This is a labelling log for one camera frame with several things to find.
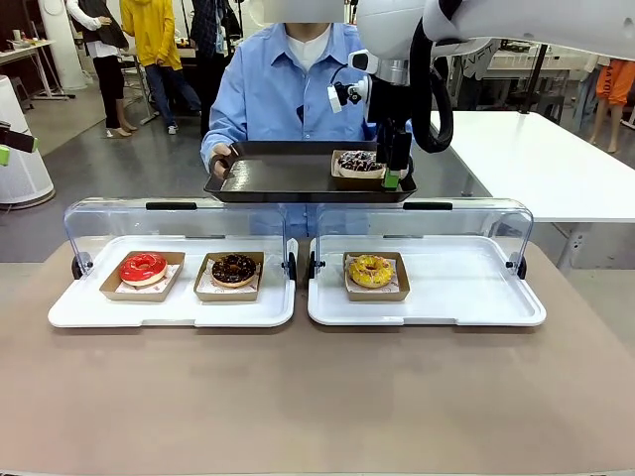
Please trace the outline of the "person's right hand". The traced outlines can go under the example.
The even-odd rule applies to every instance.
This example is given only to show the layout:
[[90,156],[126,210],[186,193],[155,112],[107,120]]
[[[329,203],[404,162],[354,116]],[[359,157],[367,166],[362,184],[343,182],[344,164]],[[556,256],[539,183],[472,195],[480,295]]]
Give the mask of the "person's right hand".
[[229,145],[218,143],[215,144],[209,157],[209,172],[218,179],[224,179],[230,168],[230,159],[233,150]]

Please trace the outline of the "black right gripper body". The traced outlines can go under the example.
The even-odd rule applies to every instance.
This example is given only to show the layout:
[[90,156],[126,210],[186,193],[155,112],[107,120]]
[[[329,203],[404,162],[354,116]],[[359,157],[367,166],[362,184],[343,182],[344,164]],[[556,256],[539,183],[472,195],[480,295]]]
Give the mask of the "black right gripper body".
[[412,91],[409,85],[372,78],[367,110],[367,123],[375,126],[376,134],[388,120],[404,131],[412,132]]

